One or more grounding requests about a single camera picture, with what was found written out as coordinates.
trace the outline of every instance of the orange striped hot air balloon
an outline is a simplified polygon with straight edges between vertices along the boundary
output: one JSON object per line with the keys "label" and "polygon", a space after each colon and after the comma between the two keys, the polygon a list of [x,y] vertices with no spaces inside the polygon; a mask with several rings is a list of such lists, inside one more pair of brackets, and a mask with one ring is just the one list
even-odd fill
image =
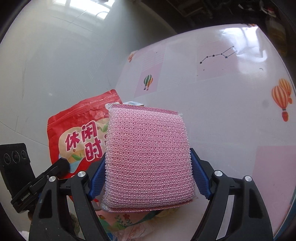
{"label": "orange striped hot air balloon", "polygon": [[288,94],[283,87],[275,86],[271,91],[272,98],[277,103],[279,107],[282,108],[282,117],[284,121],[288,121],[289,115],[286,112],[286,107],[288,105]]}
{"label": "orange striped hot air balloon", "polygon": [[135,53],[131,53],[130,56],[128,57],[128,61],[131,62],[133,59],[133,56],[135,55]]}
{"label": "orange striped hot air balloon", "polygon": [[292,92],[292,88],[290,83],[286,80],[286,79],[280,79],[279,80],[279,86],[284,88],[284,90],[287,92],[288,94],[288,101],[290,104],[292,104],[292,98],[291,98],[291,92]]}
{"label": "orange striped hot air balloon", "polygon": [[153,78],[151,77],[151,79],[147,83],[147,90],[149,89],[149,86],[151,85],[152,81],[153,81]]}

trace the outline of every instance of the plastic bag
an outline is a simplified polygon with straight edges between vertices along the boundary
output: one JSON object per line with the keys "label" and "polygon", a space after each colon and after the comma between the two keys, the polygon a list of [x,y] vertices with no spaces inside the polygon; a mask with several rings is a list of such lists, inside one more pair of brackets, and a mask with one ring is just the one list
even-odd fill
{"label": "plastic bag", "polygon": [[47,135],[52,163],[64,157],[70,163],[70,178],[99,161],[106,150],[108,104],[122,104],[116,90],[85,99],[48,120]]}

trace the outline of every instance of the star constellation print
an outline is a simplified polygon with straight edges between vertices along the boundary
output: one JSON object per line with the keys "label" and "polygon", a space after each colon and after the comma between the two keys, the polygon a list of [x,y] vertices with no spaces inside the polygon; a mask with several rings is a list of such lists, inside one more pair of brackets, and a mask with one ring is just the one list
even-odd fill
{"label": "star constellation print", "polygon": [[229,49],[225,50],[223,53],[213,54],[213,55],[206,56],[202,61],[200,61],[200,64],[202,64],[205,59],[210,58],[210,57],[224,56],[224,58],[228,58],[229,56],[231,56],[235,52],[237,52],[237,50],[235,50],[234,52],[232,52],[233,50],[230,51],[231,48],[234,48],[234,46],[231,46]]}

